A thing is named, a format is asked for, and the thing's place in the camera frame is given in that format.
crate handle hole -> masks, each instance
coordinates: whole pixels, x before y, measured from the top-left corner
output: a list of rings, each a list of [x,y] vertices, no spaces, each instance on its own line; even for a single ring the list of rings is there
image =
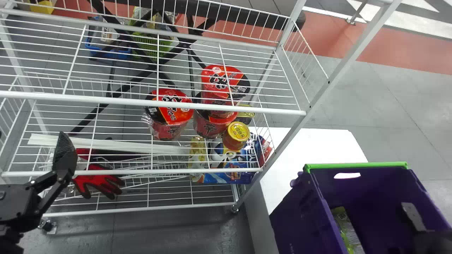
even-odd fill
[[[361,174],[358,173],[337,173],[334,175],[334,179],[350,179],[350,178],[358,178]]]

purple plastic crate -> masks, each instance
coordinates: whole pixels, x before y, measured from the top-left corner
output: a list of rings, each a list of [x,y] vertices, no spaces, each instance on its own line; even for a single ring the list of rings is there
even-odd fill
[[[334,179],[356,172],[361,176]],[[294,183],[270,215],[280,254],[347,254],[330,211],[336,207],[345,207],[366,254],[412,250],[415,231],[401,202],[415,205],[427,230],[451,229],[410,169],[316,169]]]

white table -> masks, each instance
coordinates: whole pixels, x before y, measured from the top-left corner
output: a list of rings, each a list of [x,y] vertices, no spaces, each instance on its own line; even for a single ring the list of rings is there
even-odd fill
[[[290,130],[270,129],[276,146]],[[305,164],[353,162],[367,159],[351,132],[301,129],[245,201],[255,252],[278,253],[268,216],[290,191],[290,180],[297,178]]]

black robotic arm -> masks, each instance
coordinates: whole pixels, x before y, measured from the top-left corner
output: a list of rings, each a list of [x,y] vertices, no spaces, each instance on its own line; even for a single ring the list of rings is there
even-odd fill
[[[38,227],[42,215],[71,182],[76,166],[75,147],[69,137],[60,132],[50,172],[26,184],[0,185],[1,253],[24,252],[17,245],[23,233]],[[38,195],[50,187],[44,198]]]

shelf caster wheel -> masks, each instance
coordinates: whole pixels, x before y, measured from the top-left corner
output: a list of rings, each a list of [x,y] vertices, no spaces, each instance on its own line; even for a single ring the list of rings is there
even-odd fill
[[[45,232],[47,235],[54,235],[57,231],[57,223],[50,220],[41,219],[41,223],[38,228]]]
[[[232,213],[233,215],[237,215],[237,214],[239,213],[239,209],[238,209],[238,208],[231,207],[231,213]]]

